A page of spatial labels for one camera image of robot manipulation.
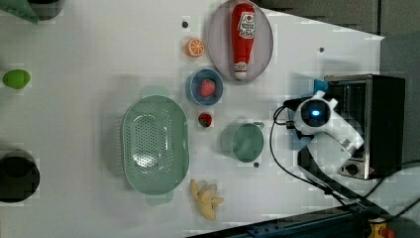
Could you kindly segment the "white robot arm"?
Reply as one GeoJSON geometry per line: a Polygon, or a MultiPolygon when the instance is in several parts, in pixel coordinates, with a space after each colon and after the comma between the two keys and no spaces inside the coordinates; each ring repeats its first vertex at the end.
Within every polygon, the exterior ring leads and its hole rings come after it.
{"type": "Polygon", "coordinates": [[[313,96],[290,99],[283,106],[294,112],[287,125],[300,136],[313,139],[297,154],[297,165],[303,174],[328,191],[335,191],[358,203],[372,214],[387,211],[332,178],[340,167],[364,144],[361,134],[335,111],[338,101],[325,99],[318,90],[313,96]]]}

